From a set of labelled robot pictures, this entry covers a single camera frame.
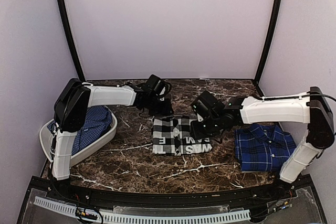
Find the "black white checked shirt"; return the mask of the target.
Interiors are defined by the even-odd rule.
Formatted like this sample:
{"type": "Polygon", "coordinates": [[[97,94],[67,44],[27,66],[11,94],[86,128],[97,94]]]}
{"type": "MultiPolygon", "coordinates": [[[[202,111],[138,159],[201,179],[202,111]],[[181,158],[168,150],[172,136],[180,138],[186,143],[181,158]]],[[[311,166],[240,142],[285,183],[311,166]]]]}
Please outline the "black white checked shirt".
{"type": "Polygon", "coordinates": [[[191,137],[189,116],[166,116],[152,120],[152,153],[156,155],[193,155],[208,153],[212,150],[208,138],[195,140],[191,137]]]}

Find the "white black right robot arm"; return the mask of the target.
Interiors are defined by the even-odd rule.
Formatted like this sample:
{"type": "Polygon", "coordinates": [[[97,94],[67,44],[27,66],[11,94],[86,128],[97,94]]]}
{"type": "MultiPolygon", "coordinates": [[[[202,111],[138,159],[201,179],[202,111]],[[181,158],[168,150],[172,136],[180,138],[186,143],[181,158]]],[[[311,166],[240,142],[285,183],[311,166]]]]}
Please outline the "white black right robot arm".
{"type": "Polygon", "coordinates": [[[191,104],[197,119],[191,122],[190,135],[199,140],[220,135],[234,126],[260,122],[306,124],[304,137],[281,167],[280,179],[268,187],[269,197],[278,200],[287,193],[287,183],[293,183],[316,156],[333,145],[333,112],[327,102],[332,98],[319,87],[310,87],[308,92],[290,96],[233,97],[224,104],[204,91],[191,104]]]}

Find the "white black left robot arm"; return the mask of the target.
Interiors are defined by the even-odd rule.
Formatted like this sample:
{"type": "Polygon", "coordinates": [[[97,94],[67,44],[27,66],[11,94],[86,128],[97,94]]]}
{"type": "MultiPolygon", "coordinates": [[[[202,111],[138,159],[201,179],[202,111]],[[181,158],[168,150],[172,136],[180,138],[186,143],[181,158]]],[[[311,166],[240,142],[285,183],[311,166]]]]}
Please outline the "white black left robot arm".
{"type": "Polygon", "coordinates": [[[151,116],[172,115],[171,100],[167,98],[172,86],[156,75],[145,83],[121,86],[95,86],[72,78],[54,105],[53,140],[50,171],[55,180],[53,191],[63,201],[74,197],[74,189],[65,181],[70,177],[72,147],[78,131],[84,126],[87,109],[99,105],[132,106],[147,109],[151,116]]]}

